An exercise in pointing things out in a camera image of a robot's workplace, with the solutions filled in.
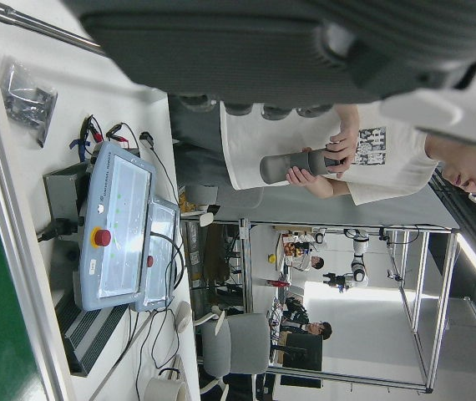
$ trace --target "white table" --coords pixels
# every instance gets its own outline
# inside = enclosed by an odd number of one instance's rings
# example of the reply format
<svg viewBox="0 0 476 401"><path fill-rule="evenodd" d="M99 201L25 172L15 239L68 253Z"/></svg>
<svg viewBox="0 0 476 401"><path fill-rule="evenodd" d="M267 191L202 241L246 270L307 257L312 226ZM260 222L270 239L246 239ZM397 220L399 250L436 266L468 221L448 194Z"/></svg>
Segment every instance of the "white table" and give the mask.
<svg viewBox="0 0 476 401"><path fill-rule="evenodd" d="M53 0L8 3L19 11L62 28L76 31L78 26L74 18ZM153 163L158 171L156 194L170 201L174 199L172 188L176 191L176 182L167 98L158 90L132 84L104 57L0 23L0 65L7 55L29 68L37 81L43 81L58 91L58 102L43 149L29 131L8 122L0 97L0 230L30 343L38 370L43 376L45 393L49 399L136 399L134 378L138 370L139 350L149 328L148 324L143 326L142 323L149 314L142 313L140 316L138 328L141 326L143 329L111 375L110 369L121 354L129 334L127 312L90 375L87 378L71 376L54 314L54 305L63 295L64 282L62 277L49 277L51 263L55 259L54 241L38 244L35 233L50 221L43 174L78 162L76 149L70 150L68 144L78 137L80 125L89 114L96 117L103 130L124 121L137 135L149 131L172 183L167 181L160 163L143 146L141 156ZM121 134L129 136L126 131ZM187 273L175 292L171 307L176 309L181 300L190 300ZM154 322L147 342L150 346L154 343L162 316L159 315ZM149 378L158 373L147 344L141 353L139 374L142 397ZM161 363L167 359L176 345L169 315L155 347L157 361ZM191 399L199 400L191 324L180 334L180 356Z"/></svg>

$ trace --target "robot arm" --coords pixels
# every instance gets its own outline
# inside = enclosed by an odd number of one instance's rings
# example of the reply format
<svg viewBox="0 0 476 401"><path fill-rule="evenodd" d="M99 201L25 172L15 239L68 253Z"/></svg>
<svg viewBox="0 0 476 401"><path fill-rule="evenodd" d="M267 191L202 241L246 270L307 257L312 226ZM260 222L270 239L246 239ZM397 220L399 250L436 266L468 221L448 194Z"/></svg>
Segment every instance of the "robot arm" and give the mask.
<svg viewBox="0 0 476 401"><path fill-rule="evenodd" d="M344 230L344 235L347 238L353 239L353 261L351 264L352 272L337 276L335 273L324 274L328 278L324 283L329 287L338 287L340 292L348 290L352 287L367 287L368 276L366 266L364 265L364 254L368 249L370 237L364 230L347 229Z"/></svg>

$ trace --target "red object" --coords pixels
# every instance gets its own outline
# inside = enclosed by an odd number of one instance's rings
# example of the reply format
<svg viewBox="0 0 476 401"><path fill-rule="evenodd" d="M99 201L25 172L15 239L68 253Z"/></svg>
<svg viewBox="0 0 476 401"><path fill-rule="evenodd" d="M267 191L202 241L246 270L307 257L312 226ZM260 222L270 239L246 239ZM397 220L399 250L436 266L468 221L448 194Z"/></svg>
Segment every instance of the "red object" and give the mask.
<svg viewBox="0 0 476 401"><path fill-rule="evenodd" d="M266 280L266 283L272 287L289 287L289 282L282 282L281 280Z"/></svg>
<svg viewBox="0 0 476 401"><path fill-rule="evenodd" d="M112 234L108 230L98 230L95 233L94 241L97 246L108 246L112 240Z"/></svg>

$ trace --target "plastic bag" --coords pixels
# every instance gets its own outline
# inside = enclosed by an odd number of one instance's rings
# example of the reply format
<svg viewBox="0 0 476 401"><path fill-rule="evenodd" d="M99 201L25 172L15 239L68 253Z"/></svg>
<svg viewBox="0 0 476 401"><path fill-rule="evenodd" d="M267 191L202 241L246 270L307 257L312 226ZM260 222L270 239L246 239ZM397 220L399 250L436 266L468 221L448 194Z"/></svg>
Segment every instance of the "plastic bag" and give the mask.
<svg viewBox="0 0 476 401"><path fill-rule="evenodd" d="M34 130L43 148L58 97L56 91L37 86L28 70L11 59L3 63L1 90L8 117Z"/></svg>

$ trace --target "man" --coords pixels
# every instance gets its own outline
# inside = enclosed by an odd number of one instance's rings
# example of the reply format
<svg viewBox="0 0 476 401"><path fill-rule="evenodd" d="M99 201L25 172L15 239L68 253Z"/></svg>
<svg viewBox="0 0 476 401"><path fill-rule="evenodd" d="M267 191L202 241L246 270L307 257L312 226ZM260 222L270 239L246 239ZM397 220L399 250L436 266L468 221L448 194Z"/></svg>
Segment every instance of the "man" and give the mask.
<svg viewBox="0 0 476 401"><path fill-rule="evenodd" d="M266 186L262 157L326 148L326 157L341 161L330 167L332 174L313 176L294 167L275 185L302 186L322 199L351 195L361 205L419 191L442 161L443 177L476 202L476 146L384 118L379 103L337 105L313 119L292 112L272 121L261 117L259 104L245 116L217 108L197 114L170 98L170 118L174 138L185 142L175 150L181 184Z"/></svg>
<svg viewBox="0 0 476 401"><path fill-rule="evenodd" d="M286 264L301 272L308 272L312 267L320 270L325 262L322 257L310 256L312 251L310 242L288 242L285 244Z"/></svg>
<svg viewBox="0 0 476 401"><path fill-rule="evenodd" d="M331 336L331 324L328 322L310 323L308 313L299 300L289 297L286 299L285 304L288 310L282 313L281 332L312 334L322 336L324 340Z"/></svg>

